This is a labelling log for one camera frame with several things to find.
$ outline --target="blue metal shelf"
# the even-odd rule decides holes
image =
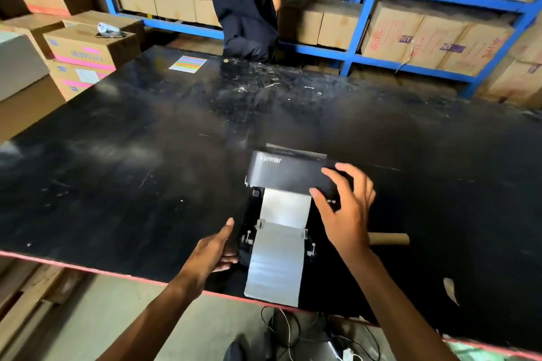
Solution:
[[[361,15],[356,25],[354,35],[350,42],[350,46],[347,51],[327,49],[318,46],[308,46],[298,43],[286,43],[281,42],[280,47],[284,50],[295,50],[299,53],[308,54],[311,56],[325,57],[329,59],[335,59],[342,61],[342,67],[340,70],[341,76],[347,76],[352,63],[361,63],[364,65],[384,67],[386,69],[401,70],[405,72],[411,72],[416,74],[422,74],[425,76],[434,76],[444,79],[456,80],[458,82],[468,83],[467,88],[461,93],[461,96],[470,98],[481,85],[486,77],[495,69],[496,65],[506,55],[510,47],[515,43],[519,36],[529,27],[529,25],[535,20],[538,13],[542,9],[542,0],[536,0],[532,3],[525,3],[514,0],[435,0],[447,3],[456,3],[459,5],[476,6],[482,8],[489,8],[495,10],[501,10],[505,12],[512,12],[518,14],[519,18],[516,21],[514,28],[515,31],[512,36],[507,40],[503,47],[497,52],[493,60],[491,60],[487,66],[476,77],[466,76],[464,74],[451,73],[443,70],[426,69],[418,66],[401,65],[386,60],[371,59],[362,56],[357,53],[359,41],[362,37],[365,25],[369,20],[369,15],[376,0],[364,0]],[[119,12],[113,0],[106,0],[107,7],[112,14],[121,16],[137,17],[143,19],[146,26],[156,27],[160,29],[173,30],[176,32],[195,34],[198,36],[206,36],[215,39],[221,39],[223,33],[221,30],[208,28],[204,26],[187,25],[184,23],[175,23],[159,19],[147,19],[139,16],[132,16],[122,12]]]

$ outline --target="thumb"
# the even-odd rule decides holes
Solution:
[[[233,231],[233,229],[234,229],[234,219],[230,217],[227,220],[226,225],[222,227],[222,230],[220,230],[220,232],[218,233],[218,238],[223,241],[226,241],[230,237],[230,234]]]
[[[331,218],[334,215],[333,210],[327,203],[326,197],[320,192],[320,190],[316,188],[309,189],[309,193],[311,194],[314,203],[316,204],[316,207],[318,208],[318,211],[320,212],[320,216],[322,217],[322,221],[324,225],[331,220]]]

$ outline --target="printer logo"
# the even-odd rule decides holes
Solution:
[[[282,159],[278,158],[278,157],[273,157],[273,156],[264,156],[262,155],[262,161],[263,162],[272,162],[272,163],[280,163]]]

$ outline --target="black tabletop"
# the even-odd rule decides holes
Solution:
[[[375,182],[375,252],[441,333],[542,349],[540,118],[504,105],[153,47],[0,147],[0,249],[168,282],[241,223],[251,152],[351,162]],[[299,307],[375,321],[312,206]],[[243,297],[247,269],[206,289]],[[461,307],[444,292],[455,282]]]

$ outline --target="cardboard tube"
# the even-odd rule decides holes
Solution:
[[[371,246],[408,246],[410,238],[405,233],[370,233],[369,244]]]

